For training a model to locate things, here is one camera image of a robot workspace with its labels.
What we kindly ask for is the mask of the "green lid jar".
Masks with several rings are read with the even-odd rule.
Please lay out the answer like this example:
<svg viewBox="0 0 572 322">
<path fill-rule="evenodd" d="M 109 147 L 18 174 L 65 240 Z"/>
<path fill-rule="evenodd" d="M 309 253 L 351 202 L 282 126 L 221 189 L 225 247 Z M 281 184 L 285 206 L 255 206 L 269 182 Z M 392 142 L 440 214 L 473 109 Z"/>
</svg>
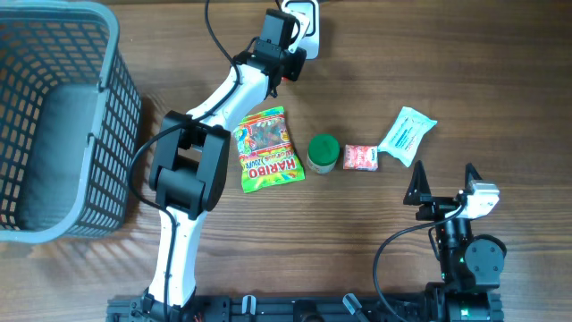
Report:
<svg viewBox="0 0 572 322">
<path fill-rule="evenodd" d="M 317 174 L 327 174 L 335 167 L 340 143 L 331 134 L 318 134 L 310 142 L 307 151 L 307 163 Z"/>
</svg>

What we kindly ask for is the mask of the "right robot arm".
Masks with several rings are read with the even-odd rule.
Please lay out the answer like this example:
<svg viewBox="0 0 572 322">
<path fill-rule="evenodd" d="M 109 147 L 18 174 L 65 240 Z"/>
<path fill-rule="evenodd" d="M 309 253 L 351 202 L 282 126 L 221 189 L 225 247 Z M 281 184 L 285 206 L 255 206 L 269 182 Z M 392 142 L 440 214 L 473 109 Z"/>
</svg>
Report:
<svg viewBox="0 0 572 322">
<path fill-rule="evenodd" d="M 442 272 L 429 283 L 420 301 L 421 321 L 502 321 L 500 287 L 506 245 L 490 234 L 475 235 L 471 223 L 489 215 L 500 200 L 496 184 L 482 179 L 472 164 L 465 169 L 465 188 L 454 197 L 435 197 L 423 163 L 415 163 L 403 199 L 417 206 L 416 220 L 431 224 L 433 253 Z"/>
</svg>

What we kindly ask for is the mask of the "light blue tissue pack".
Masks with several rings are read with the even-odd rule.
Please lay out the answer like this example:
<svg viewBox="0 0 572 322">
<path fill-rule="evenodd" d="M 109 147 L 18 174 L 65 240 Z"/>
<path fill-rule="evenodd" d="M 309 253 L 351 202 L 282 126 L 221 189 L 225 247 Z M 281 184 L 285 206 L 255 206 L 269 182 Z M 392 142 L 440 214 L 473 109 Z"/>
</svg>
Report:
<svg viewBox="0 0 572 322">
<path fill-rule="evenodd" d="M 422 138 L 437 123 L 416 109 L 403 106 L 377 150 L 390 154 L 405 167 L 410 167 Z"/>
</svg>

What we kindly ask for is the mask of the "small red snack box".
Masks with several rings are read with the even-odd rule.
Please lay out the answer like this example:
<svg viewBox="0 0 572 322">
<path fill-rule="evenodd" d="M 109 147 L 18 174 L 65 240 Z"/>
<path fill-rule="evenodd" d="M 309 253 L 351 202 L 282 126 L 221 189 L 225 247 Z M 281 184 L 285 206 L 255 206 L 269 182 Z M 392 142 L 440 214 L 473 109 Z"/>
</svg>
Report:
<svg viewBox="0 0 572 322">
<path fill-rule="evenodd" d="M 344 148 L 343 169 L 376 171 L 378 169 L 376 146 L 346 145 Z"/>
</svg>

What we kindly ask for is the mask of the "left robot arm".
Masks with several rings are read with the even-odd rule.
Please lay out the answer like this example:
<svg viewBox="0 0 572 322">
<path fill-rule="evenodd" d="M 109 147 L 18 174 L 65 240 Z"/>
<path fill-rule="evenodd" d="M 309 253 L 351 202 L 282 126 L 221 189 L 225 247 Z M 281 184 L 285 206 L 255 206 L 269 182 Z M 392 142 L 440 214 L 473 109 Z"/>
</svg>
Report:
<svg viewBox="0 0 572 322">
<path fill-rule="evenodd" d="M 190 321 L 196 308 L 195 268 L 207 214 L 223 194 L 231 132 L 283 79 L 295 81 L 319 34 L 316 9 L 269 9 L 261 34 L 230 60 L 220 87 L 201 105 L 169 112 L 160 132 L 149 186 L 161 220 L 156 272 L 142 297 L 145 318 Z"/>
</svg>

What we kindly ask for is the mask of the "Haribo gummy candy bag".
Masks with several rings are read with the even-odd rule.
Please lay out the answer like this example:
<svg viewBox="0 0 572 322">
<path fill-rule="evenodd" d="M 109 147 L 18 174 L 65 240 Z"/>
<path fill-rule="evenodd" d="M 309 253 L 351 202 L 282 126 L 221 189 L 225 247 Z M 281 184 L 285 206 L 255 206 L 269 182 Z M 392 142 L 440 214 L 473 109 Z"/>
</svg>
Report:
<svg viewBox="0 0 572 322">
<path fill-rule="evenodd" d="M 244 117 L 233 135 L 245 193 L 306 179 L 290 140 L 283 106 Z"/>
</svg>

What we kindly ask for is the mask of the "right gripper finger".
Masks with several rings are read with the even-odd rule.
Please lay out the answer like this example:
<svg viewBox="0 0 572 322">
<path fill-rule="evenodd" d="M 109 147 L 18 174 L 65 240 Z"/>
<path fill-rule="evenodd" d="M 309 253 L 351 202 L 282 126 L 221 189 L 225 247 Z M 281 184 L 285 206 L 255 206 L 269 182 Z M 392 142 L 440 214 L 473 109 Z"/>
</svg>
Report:
<svg viewBox="0 0 572 322">
<path fill-rule="evenodd" d="M 421 206 L 432 200 L 432 193 L 428 184 L 423 162 L 415 162 L 412 177 L 405 193 L 403 204 L 409 206 Z"/>
<path fill-rule="evenodd" d="M 464 191 L 473 192 L 474 185 L 482 181 L 481 175 L 477 172 L 472 163 L 467 163 L 465 167 L 465 187 Z"/>
</svg>

